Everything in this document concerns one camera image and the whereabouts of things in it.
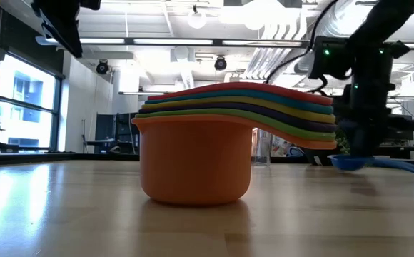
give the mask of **window frame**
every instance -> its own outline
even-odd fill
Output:
[[[35,69],[38,69],[40,71],[43,71],[47,73],[50,76],[53,76],[55,78],[55,87],[54,87],[54,104],[52,109],[44,108],[42,106],[38,106],[36,104],[30,104],[26,103],[24,101],[19,101],[15,99],[9,99],[4,96],[0,96],[1,102],[6,102],[9,104],[13,104],[15,106],[20,106],[28,109],[33,109],[36,111],[43,111],[51,114],[51,128],[50,128],[50,144],[49,147],[20,147],[19,150],[23,151],[55,151],[58,149],[58,134],[59,134],[59,106],[60,106],[60,100],[61,100],[61,82],[62,78],[59,76],[53,74],[50,71],[47,71],[43,68],[41,68],[38,65],[35,65],[26,59],[23,59],[15,54],[12,53],[6,53],[6,55],[9,55],[11,57],[14,57],[15,59],[18,59],[21,62],[24,62],[25,64],[28,64]]]

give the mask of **window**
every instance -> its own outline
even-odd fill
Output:
[[[0,101],[0,142],[20,147],[50,146],[52,114]]]
[[[52,109],[55,85],[55,77],[12,56],[0,63],[0,96]]]

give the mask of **wooden table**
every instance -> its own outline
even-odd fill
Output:
[[[414,256],[414,175],[255,168],[215,208],[164,206],[137,162],[0,167],[0,256]]]

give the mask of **security camera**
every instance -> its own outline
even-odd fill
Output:
[[[108,61],[107,60],[99,60],[99,64],[96,67],[96,71],[98,74],[107,74],[108,71]]]
[[[215,70],[222,71],[226,69],[228,63],[226,63],[226,60],[224,59],[224,56],[218,56],[215,61]]]

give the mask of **table surface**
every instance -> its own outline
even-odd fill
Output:
[[[150,201],[138,162],[0,167],[0,256],[414,256],[414,175],[254,168],[238,202]]]

